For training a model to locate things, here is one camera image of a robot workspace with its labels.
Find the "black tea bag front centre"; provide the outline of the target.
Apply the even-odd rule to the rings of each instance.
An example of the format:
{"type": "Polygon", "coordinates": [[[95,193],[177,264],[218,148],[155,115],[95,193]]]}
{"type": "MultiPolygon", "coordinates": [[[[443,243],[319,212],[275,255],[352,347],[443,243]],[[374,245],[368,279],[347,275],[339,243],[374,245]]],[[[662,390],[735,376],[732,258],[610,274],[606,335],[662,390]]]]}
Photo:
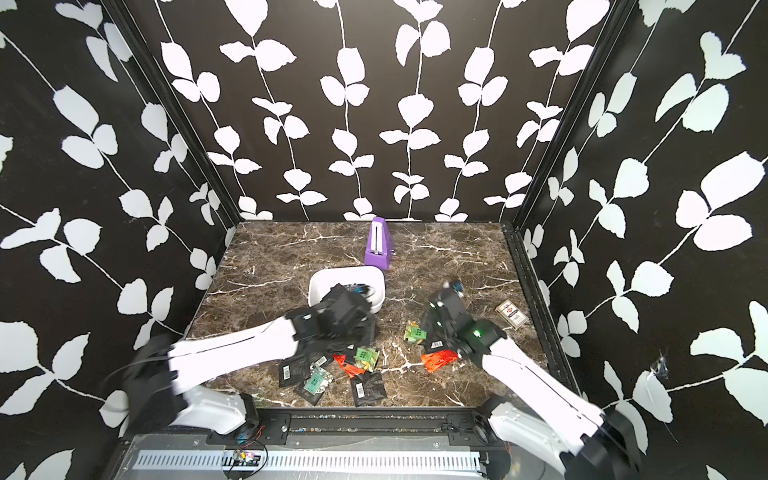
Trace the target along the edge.
{"type": "Polygon", "coordinates": [[[350,379],[353,403],[356,407],[375,406],[387,397],[382,375],[365,372],[350,379]]]}

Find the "red tea bag under green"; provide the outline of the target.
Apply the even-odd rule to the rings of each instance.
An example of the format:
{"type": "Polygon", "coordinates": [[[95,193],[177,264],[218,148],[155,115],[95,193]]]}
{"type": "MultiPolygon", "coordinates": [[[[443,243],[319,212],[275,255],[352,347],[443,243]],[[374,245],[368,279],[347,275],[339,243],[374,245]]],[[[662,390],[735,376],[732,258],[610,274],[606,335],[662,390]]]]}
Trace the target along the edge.
{"type": "Polygon", "coordinates": [[[350,379],[366,372],[364,368],[356,366],[354,359],[349,359],[347,355],[334,355],[333,358],[350,379]]]}

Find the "black tea bag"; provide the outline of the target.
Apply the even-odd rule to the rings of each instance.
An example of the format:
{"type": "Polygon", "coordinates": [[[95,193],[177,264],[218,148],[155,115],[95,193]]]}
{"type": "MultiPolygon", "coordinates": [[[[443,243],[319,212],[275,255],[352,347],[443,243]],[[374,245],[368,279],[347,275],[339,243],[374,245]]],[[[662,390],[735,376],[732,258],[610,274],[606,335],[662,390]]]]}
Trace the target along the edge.
{"type": "Polygon", "coordinates": [[[382,375],[365,372],[350,379],[353,403],[356,407],[375,406],[387,397],[382,375]]]}
{"type": "Polygon", "coordinates": [[[277,374],[281,388],[300,384],[310,377],[309,362],[305,355],[283,359],[278,364],[277,374]]]}

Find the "perforated white metal rail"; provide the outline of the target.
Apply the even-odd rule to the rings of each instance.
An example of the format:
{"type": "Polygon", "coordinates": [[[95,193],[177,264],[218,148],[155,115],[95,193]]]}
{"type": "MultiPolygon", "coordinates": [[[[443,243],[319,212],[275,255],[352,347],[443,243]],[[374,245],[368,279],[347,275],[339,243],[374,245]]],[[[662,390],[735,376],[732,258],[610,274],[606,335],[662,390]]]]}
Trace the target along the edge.
{"type": "Polygon", "coordinates": [[[141,450],[129,462],[134,471],[323,472],[368,474],[481,475],[477,452],[461,451],[320,451],[141,450]]]}

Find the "white plastic storage box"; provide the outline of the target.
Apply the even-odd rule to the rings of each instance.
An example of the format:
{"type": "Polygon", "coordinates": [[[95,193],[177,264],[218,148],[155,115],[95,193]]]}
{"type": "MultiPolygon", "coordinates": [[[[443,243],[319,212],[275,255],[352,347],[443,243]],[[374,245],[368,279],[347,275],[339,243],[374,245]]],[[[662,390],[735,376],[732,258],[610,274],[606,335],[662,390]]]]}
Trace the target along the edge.
{"type": "Polygon", "coordinates": [[[362,295],[370,304],[371,312],[378,313],[385,300],[384,273],[374,266],[328,268],[317,271],[309,283],[308,305],[313,306],[336,285],[362,295]]]}

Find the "orange red tea bag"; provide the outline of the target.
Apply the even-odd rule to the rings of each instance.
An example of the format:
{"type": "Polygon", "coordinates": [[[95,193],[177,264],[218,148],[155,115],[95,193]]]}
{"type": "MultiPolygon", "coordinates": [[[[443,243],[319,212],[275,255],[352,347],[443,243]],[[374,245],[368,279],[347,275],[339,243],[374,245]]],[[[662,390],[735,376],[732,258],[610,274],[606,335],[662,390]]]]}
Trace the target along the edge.
{"type": "Polygon", "coordinates": [[[420,359],[426,371],[428,373],[434,373],[440,368],[457,361],[459,356],[452,350],[440,350],[424,354],[420,359]]]}

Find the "green grape oolong tea bag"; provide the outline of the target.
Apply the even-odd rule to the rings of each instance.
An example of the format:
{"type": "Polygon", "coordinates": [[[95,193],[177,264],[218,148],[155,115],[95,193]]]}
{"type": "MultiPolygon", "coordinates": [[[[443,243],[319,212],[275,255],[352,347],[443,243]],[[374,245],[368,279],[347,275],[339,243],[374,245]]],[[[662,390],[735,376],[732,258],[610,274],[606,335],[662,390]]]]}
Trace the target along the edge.
{"type": "Polygon", "coordinates": [[[325,367],[311,367],[309,377],[296,385],[294,393],[312,406],[316,406],[333,379],[333,374],[325,367]]]}

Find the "black tea bag front left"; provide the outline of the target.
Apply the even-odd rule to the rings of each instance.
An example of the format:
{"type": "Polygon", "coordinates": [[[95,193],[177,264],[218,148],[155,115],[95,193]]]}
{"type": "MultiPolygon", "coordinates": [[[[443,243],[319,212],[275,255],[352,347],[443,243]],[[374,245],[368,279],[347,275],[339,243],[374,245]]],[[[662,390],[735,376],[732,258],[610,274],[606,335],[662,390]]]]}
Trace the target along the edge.
{"type": "Polygon", "coordinates": [[[278,364],[277,374],[281,388],[300,384],[310,377],[309,362],[305,355],[283,359],[278,364]]]}

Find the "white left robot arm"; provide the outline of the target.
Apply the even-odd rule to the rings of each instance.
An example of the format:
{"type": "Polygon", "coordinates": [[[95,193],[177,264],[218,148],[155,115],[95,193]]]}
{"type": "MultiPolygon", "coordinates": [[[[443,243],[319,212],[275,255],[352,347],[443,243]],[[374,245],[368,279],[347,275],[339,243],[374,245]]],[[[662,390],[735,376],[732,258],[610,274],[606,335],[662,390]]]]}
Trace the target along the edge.
{"type": "Polygon", "coordinates": [[[202,340],[149,340],[121,370],[128,434],[185,426],[231,435],[256,424],[248,395],[217,392],[206,382],[263,363],[332,358],[372,345],[383,302],[378,294],[367,285],[337,284],[319,303],[250,329],[202,340]]]}

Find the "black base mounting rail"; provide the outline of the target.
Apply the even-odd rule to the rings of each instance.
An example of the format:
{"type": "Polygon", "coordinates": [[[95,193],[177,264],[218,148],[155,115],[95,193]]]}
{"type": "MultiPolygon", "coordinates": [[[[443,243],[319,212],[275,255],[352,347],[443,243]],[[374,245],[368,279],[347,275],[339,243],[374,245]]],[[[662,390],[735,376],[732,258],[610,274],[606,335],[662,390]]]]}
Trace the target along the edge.
{"type": "Polygon", "coordinates": [[[292,437],[437,436],[451,446],[500,447],[483,413],[468,407],[263,408],[246,421],[243,437],[285,446],[292,437]]]}

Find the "purple metronome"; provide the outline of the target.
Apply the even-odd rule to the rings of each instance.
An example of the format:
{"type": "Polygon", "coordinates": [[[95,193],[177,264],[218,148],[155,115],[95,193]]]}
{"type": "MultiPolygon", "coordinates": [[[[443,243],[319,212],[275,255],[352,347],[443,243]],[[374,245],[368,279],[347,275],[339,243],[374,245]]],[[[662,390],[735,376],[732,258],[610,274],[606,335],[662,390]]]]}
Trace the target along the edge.
{"type": "Polygon", "coordinates": [[[370,224],[364,253],[364,264],[388,271],[394,254],[392,237],[386,220],[376,216],[370,224]]]}

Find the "green tea bag centre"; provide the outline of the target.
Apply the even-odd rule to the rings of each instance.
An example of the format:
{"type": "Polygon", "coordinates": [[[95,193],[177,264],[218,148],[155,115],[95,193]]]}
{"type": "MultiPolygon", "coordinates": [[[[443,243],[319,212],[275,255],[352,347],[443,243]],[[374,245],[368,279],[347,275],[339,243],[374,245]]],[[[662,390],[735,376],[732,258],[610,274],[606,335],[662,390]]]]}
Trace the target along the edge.
{"type": "Polygon", "coordinates": [[[354,360],[357,368],[373,372],[379,359],[379,351],[373,347],[359,347],[354,360]]]}

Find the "green yellow tea bag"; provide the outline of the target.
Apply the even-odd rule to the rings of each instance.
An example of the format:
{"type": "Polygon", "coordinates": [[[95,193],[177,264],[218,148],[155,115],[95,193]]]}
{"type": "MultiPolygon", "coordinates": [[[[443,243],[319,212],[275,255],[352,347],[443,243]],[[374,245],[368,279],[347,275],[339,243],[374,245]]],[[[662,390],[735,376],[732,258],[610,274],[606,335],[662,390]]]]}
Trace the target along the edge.
{"type": "Polygon", "coordinates": [[[427,338],[427,332],[418,324],[410,322],[405,327],[404,340],[410,344],[421,344],[427,338]]]}

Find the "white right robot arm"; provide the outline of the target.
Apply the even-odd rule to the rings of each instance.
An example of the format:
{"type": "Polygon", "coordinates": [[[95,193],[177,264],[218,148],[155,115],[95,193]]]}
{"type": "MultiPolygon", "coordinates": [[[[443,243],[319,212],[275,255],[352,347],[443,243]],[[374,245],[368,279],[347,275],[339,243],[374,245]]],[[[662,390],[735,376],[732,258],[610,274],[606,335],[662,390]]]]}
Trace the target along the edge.
{"type": "Polygon", "coordinates": [[[640,478],[641,451],[630,419],[615,410],[602,412],[537,365],[496,323],[473,319],[463,296],[458,280],[431,294],[429,329],[535,412],[498,404],[486,416],[494,436],[538,457],[565,479],[640,478]]]}

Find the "white red card pack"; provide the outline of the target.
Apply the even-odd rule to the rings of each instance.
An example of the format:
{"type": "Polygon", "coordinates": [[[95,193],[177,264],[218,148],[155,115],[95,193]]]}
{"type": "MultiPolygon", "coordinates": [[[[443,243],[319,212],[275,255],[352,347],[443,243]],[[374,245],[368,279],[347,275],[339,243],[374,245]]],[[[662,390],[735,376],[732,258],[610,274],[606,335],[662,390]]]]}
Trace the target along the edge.
{"type": "Polygon", "coordinates": [[[509,299],[499,304],[495,311],[514,329],[520,328],[529,320],[528,316],[509,299]]]}

